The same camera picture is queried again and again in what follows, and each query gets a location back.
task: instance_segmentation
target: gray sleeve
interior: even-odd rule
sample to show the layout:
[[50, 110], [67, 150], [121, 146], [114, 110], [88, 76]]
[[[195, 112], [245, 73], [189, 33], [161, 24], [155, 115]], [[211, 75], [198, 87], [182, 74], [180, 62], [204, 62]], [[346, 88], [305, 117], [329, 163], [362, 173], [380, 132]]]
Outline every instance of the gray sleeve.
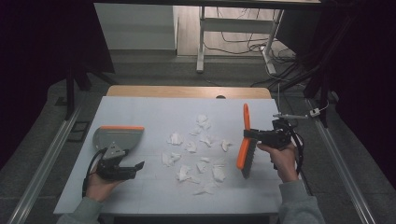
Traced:
[[101, 203], [84, 197], [74, 213], [62, 215], [58, 219], [57, 224], [96, 224], [98, 223], [97, 219], [99, 217], [101, 209]]
[[325, 223], [315, 196], [306, 193], [302, 180], [279, 185], [282, 204], [279, 218], [282, 224]]

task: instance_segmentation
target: hand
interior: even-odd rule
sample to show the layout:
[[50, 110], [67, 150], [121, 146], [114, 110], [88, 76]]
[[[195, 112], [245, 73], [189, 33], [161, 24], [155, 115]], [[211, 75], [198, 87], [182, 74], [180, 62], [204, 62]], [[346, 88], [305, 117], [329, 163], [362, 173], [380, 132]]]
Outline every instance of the hand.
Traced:
[[270, 154], [271, 161], [276, 166], [277, 174], [283, 183], [298, 180], [295, 170], [295, 146], [293, 143], [288, 144], [280, 150], [264, 144], [257, 144], [257, 147]]
[[108, 196], [110, 196], [111, 191], [124, 180], [119, 181], [107, 181], [102, 179], [95, 171], [97, 164], [93, 167], [90, 178], [88, 181], [86, 196], [93, 199], [99, 203], [104, 202]]

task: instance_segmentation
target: gray carpet floor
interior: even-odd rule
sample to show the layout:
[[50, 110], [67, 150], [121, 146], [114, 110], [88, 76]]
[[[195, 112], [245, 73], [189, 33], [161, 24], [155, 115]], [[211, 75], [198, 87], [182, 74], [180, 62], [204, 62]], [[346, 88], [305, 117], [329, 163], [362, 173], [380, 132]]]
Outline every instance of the gray carpet floor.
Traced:
[[[195, 59], [175, 56], [125, 56], [113, 55], [116, 74], [109, 75], [120, 84], [172, 85], [172, 86], [224, 86], [249, 87], [268, 78], [262, 59], [206, 58], [205, 72], [195, 73]], [[285, 64], [277, 64], [281, 71]], [[86, 92], [88, 100], [77, 118], [76, 130], [90, 125], [102, 96], [110, 87], [102, 79], [89, 74], [92, 88]], [[266, 87], [263, 83], [255, 88]], [[279, 96], [283, 113], [304, 115], [308, 113], [303, 87], [296, 86]], [[64, 121], [65, 81], [50, 87], [48, 101], [31, 131], [25, 136], [13, 157], [0, 172], [0, 223], [7, 223], [15, 206], [29, 184], [52, 139]], [[396, 223], [396, 192], [382, 174], [373, 158], [335, 112], [335, 101], [328, 107], [329, 130], [361, 189], [378, 223]], [[296, 132], [304, 138], [303, 175], [308, 191], [318, 198], [318, 205], [327, 223], [361, 223], [343, 181], [337, 173], [329, 152], [312, 119], [298, 120]], [[41, 190], [26, 223], [55, 223], [58, 216], [53, 210], [74, 166], [84, 141], [84, 133], [71, 132]], [[134, 219], [134, 223], [153, 223], [148, 219]], [[254, 223], [267, 219], [255, 219]], [[106, 223], [117, 222], [112, 217]], [[174, 220], [156, 221], [169, 223]]]

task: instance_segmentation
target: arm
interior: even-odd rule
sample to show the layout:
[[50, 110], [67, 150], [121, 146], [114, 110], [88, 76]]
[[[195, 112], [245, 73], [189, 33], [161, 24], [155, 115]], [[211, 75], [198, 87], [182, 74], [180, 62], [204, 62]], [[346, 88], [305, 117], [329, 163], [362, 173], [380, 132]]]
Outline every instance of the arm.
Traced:
[[295, 171], [295, 146], [275, 149], [263, 144], [257, 147], [270, 154], [277, 167], [277, 174], [283, 184], [279, 185], [282, 204], [279, 208], [280, 222], [290, 223], [325, 223], [318, 208], [317, 198], [306, 193], [304, 182], [299, 180]]
[[90, 174], [87, 195], [82, 199], [72, 214], [64, 214], [57, 224], [98, 223], [97, 219], [103, 207], [102, 202], [110, 196], [111, 191], [123, 181], [106, 181], [95, 173], [96, 166]]

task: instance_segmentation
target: wooden floor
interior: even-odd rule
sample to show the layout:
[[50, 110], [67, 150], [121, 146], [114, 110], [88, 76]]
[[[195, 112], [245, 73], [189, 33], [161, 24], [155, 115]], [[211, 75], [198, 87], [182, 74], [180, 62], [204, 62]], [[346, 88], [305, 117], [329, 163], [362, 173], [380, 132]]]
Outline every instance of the wooden floor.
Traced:
[[[197, 55], [199, 44], [199, 10], [198, 7], [177, 7], [178, 15], [178, 30], [177, 30], [177, 55], [179, 56], [194, 56]], [[206, 18], [228, 18], [228, 19], [250, 19], [250, 20], [266, 20], [273, 19], [274, 11], [272, 9], [257, 9], [257, 8], [232, 8], [219, 7], [219, 15], [216, 7], [206, 7]], [[262, 55], [259, 52], [246, 52], [249, 50], [248, 46], [264, 44], [267, 42], [268, 35], [261, 34], [240, 34], [240, 33], [222, 33], [221, 32], [205, 32], [204, 42], [207, 47], [205, 55], [227, 55], [227, 56], [258, 56]], [[278, 52], [286, 49], [280, 42], [274, 42], [272, 49]], [[291, 50], [283, 51], [283, 56], [290, 56], [293, 52]]]

